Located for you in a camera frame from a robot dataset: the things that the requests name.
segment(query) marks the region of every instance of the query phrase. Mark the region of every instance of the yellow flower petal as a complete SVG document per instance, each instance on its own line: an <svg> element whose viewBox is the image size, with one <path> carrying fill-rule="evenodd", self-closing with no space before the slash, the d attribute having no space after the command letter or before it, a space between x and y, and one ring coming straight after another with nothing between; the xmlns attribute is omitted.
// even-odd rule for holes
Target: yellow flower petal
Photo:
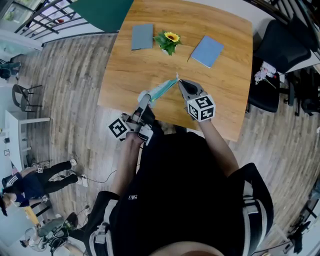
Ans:
<svg viewBox="0 0 320 256"><path fill-rule="evenodd" d="M175 43L180 40L180 37L177 34L172 33L172 32L165 32L164 36L166 38L170 39L172 42L175 42Z"/></svg>

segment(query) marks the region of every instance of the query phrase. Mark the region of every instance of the wooden floor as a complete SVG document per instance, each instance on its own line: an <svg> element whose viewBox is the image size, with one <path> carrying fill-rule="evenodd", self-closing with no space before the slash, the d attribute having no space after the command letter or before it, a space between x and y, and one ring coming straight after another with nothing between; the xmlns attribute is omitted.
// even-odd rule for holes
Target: wooden floor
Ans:
<svg viewBox="0 0 320 256"><path fill-rule="evenodd" d="M69 38L45 45L42 52L19 56L20 85L43 85L36 90L33 103L43 105L29 117L50 117L47 123L28 126L31 153L37 161L51 159L53 164L71 157L78 160L75 171L90 179L105 181L117 169L120 142L107 126L121 113L97 106L101 81L115 35ZM275 211L275 223L285 232L308 200L320 171L320 145L316 129L320 116L301 113L282 103L277 113L252 107L245 117L238 142L229 146L241 166L254 162L269 188ZM89 187L72 184L51 194L57 213L79 213L91 207L105 183L89 181ZM79 215L80 224L85 222ZM268 244L281 241L273 228Z"/></svg>

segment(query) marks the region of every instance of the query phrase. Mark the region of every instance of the blue notebook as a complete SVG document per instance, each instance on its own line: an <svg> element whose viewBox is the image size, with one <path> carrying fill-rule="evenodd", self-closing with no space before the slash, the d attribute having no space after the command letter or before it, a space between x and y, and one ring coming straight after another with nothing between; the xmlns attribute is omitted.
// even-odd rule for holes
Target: blue notebook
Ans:
<svg viewBox="0 0 320 256"><path fill-rule="evenodd" d="M211 37L205 35L201 42L194 49L191 58L202 63L208 68L211 68L219 57L224 46L223 44L213 40Z"/></svg>

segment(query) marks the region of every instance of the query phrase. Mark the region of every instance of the white table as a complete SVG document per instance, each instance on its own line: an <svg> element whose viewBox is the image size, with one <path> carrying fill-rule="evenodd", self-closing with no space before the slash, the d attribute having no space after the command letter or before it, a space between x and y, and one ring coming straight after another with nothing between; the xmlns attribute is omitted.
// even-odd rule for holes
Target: white table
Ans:
<svg viewBox="0 0 320 256"><path fill-rule="evenodd" d="M34 119L21 119L23 112L5 111L5 129L6 138L10 138L10 142L6 144L9 150L9 157L13 165L20 172L24 167L23 152L31 150L31 147L23 148L23 138L21 135L21 126L31 123L47 122L50 118L34 118Z"/></svg>

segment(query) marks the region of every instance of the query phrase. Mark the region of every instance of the small potted plant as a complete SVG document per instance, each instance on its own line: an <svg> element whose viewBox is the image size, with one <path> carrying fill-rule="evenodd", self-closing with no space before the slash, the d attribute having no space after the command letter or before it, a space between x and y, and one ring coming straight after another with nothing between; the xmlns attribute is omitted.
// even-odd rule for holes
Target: small potted plant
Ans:
<svg viewBox="0 0 320 256"><path fill-rule="evenodd" d="M180 36L172 32L162 31L153 39L162 51L170 56L176 52L176 46L181 44Z"/></svg>

